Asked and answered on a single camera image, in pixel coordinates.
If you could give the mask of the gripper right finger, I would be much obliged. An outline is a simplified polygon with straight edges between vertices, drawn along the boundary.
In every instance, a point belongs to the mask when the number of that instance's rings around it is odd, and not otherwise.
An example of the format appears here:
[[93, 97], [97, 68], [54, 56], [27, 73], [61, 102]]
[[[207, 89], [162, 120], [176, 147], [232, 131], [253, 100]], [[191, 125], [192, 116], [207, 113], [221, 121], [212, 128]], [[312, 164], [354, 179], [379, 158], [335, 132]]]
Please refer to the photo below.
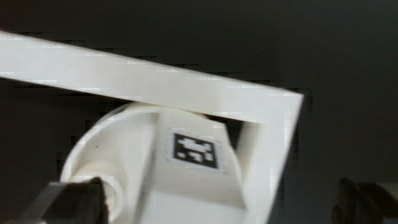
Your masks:
[[340, 180], [333, 224], [398, 224], [398, 183]]

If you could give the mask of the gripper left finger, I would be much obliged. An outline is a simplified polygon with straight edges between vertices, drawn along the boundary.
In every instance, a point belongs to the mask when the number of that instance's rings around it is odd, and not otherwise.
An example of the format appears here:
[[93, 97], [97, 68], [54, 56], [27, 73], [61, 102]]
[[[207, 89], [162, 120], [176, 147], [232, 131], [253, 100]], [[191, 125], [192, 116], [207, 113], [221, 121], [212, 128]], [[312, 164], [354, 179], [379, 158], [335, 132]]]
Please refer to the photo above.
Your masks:
[[52, 182], [22, 214], [22, 224], [111, 224], [100, 177]]

